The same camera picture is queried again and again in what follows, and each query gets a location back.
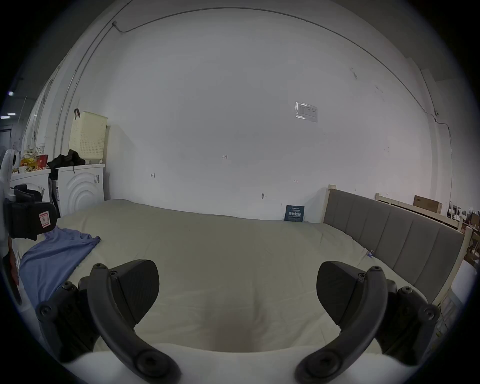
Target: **red container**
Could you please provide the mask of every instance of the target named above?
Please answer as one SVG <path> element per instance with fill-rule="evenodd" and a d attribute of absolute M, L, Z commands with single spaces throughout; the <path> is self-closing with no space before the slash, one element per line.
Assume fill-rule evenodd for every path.
<path fill-rule="evenodd" d="M 36 158 L 36 164 L 40 169 L 47 167 L 48 155 L 40 155 Z"/>

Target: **gray upholstered headboard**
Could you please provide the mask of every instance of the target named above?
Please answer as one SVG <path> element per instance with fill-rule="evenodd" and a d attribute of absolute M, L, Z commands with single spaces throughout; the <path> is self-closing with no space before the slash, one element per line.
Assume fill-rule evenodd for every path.
<path fill-rule="evenodd" d="M 458 263 L 463 233 L 393 205 L 336 189 L 329 192 L 324 223 L 373 250 L 434 302 Z"/>

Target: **bed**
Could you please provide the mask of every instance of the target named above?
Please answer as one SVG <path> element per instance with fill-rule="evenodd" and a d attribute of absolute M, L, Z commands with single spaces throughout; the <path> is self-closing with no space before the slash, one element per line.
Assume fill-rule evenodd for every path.
<path fill-rule="evenodd" d="M 71 275 L 76 285 L 96 263 L 110 268 L 136 259 L 156 263 L 160 292 L 135 328 L 139 337 L 149 344 L 222 352 L 322 347 L 335 339 L 340 329 L 316 294 L 324 261 L 362 270 L 379 265 L 398 287 L 412 286 L 436 302 L 466 250 L 460 232 L 333 186 L 320 224 L 110 200 L 62 217 L 58 225 L 102 239 Z M 17 240 L 15 251 L 21 258 L 42 239 Z M 99 340 L 95 350 L 108 347 Z M 378 344 L 368 351 L 379 353 Z"/>

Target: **wooden bed frame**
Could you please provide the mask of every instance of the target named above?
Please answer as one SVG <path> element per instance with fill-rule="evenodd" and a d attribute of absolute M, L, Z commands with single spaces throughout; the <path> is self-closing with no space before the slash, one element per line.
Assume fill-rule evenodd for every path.
<path fill-rule="evenodd" d="M 330 191 L 331 190 L 336 190 L 336 185 L 332 185 L 332 184 L 328 185 L 328 189 L 327 189 L 327 192 L 325 194 L 325 202 L 324 202 L 324 206 L 323 206 L 323 210 L 322 210 L 322 219 L 320 221 L 321 223 L 324 222 L 325 213 L 326 213 L 327 204 L 328 204 L 328 199 L 330 197 Z M 385 204 L 395 205 L 395 206 L 398 206 L 400 208 L 409 210 L 416 215 L 427 217 L 430 220 L 434 220 L 436 222 L 441 223 L 442 225 L 448 226 L 450 228 L 454 228 L 457 231 L 461 232 L 462 224 L 463 224 L 462 221 L 458 222 L 456 220 L 449 219 L 445 216 L 441 216 L 437 213 L 430 212 L 430 211 L 427 211 L 425 209 L 415 207 L 413 205 L 402 203 L 402 202 L 397 201 L 397 200 L 393 200 L 393 199 L 383 197 L 379 193 L 375 194 L 375 200 L 377 200 L 379 202 L 382 202 L 382 203 L 385 203 Z M 434 305 L 439 305 L 443 301 L 443 299 L 446 297 L 446 295 L 448 293 L 448 290 L 452 286 L 453 280 L 455 279 L 455 276 L 457 275 L 458 270 L 460 269 L 460 265 L 462 264 L 462 260 L 464 259 L 465 255 L 467 254 L 467 249 L 468 249 L 468 245 L 470 243 L 471 237 L 472 237 L 472 233 L 473 233 L 472 228 L 466 227 L 465 233 L 463 234 L 464 235 L 463 242 L 462 242 L 462 245 L 460 247 L 460 251 L 458 253 L 456 261 L 454 263 L 454 266 L 452 268 L 452 271 L 450 272 L 447 280 L 445 281 L 445 283 L 444 283 L 443 287 L 441 288 L 440 292 L 438 293 L 437 297 L 432 302 Z"/>

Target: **wall-mounted cable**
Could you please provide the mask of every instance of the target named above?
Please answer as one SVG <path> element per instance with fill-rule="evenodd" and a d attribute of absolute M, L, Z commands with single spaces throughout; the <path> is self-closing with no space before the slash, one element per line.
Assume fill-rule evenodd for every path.
<path fill-rule="evenodd" d="M 437 121 L 437 118 L 434 114 L 432 113 L 429 113 L 425 110 L 425 108 L 423 107 L 423 105 L 418 101 L 418 99 L 415 97 L 415 95 L 409 90 L 409 88 L 405 85 L 405 83 L 403 81 L 400 80 L 400 78 L 390 69 L 388 68 L 378 57 L 376 57 L 375 55 L 373 55 L 371 52 L 369 52 L 367 49 L 365 49 L 364 47 L 360 46 L 359 44 L 357 44 L 355 41 L 349 39 L 348 37 L 342 35 L 341 33 L 339 32 L 336 32 L 330 28 L 327 28 L 321 24 L 318 24 L 318 23 L 315 23 L 313 21 L 310 21 L 310 20 L 307 20 L 307 19 L 304 19 L 302 17 L 299 17 L 299 16 L 294 16 L 294 15 L 290 15 L 288 13 L 284 13 L 284 12 L 279 12 L 279 11 L 273 11 L 273 10 L 269 10 L 269 9 L 263 9 L 263 8 L 251 8 L 251 7 L 209 7 L 209 8 L 198 8 L 198 9 L 194 9 L 194 10 L 189 10 L 189 11 L 182 11 L 182 12 L 177 12 L 177 13 L 172 13 L 170 15 L 167 15 L 167 16 L 162 16 L 162 17 L 159 17 L 157 19 L 154 19 L 154 20 L 151 20 L 151 21 L 148 21 L 146 23 L 143 23 L 143 24 L 140 24 L 134 28 L 131 28 L 131 29 L 127 29 L 126 31 L 122 31 L 121 29 L 119 29 L 117 27 L 117 23 L 116 22 L 113 22 L 112 23 L 112 26 L 117 30 L 119 31 L 120 33 L 122 34 L 125 34 L 125 33 L 129 33 L 131 31 L 134 31 L 135 29 L 138 29 L 140 27 L 143 27 L 145 25 L 148 25 L 148 24 L 151 24 L 151 23 L 154 23 L 156 21 L 160 21 L 160 20 L 163 20 L 163 19 L 167 19 L 169 17 L 173 17 L 173 16 L 178 16 L 178 15 L 182 15 L 182 14 L 186 14 L 186 13 L 192 13 L 192 12 L 200 12 L 200 11 L 211 11 L 211 10 L 222 10 L 222 9 L 241 9 L 241 10 L 250 10 L 250 11 L 261 11 L 261 12 L 269 12 L 269 13 L 276 13 L 276 14 L 279 14 L 279 15 L 283 15 L 283 16 L 288 16 L 288 17 L 293 17 L 295 19 L 298 19 L 298 20 L 302 20 L 302 21 L 305 21 L 306 23 L 310 23 L 310 24 L 313 24 L 313 25 L 316 25 L 317 27 L 320 27 L 326 31 L 329 31 L 337 36 L 340 36 L 341 38 L 349 41 L 350 43 L 352 43 L 353 45 L 357 46 L 358 48 L 360 48 L 361 50 L 363 50 L 364 52 L 366 52 L 367 54 L 369 54 L 372 58 L 374 58 L 375 60 L 377 60 L 380 64 L 382 64 L 402 85 L 403 87 L 408 91 L 408 93 L 410 93 L 410 95 L 413 97 L 413 99 L 417 102 L 417 104 L 419 105 L 419 107 L 421 108 L 421 110 L 429 115 L 429 116 L 432 116 L 433 117 L 433 120 L 437 123 L 437 124 L 441 124 L 441 125 L 446 125 L 447 126 L 447 129 L 448 129 L 448 136 L 450 137 L 450 154 L 452 155 L 451 158 L 452 158 L 452 181 L 450 183 L 450 198 L 449 198 L 449 202 L 452 200 L 452 184 L 453 184 L 453 152 L 452 152 L 452 135 L 450 133 L 450 127 L 448 126 L 447 123 L 442 123 L 442 122 L 438 122 Z"/>

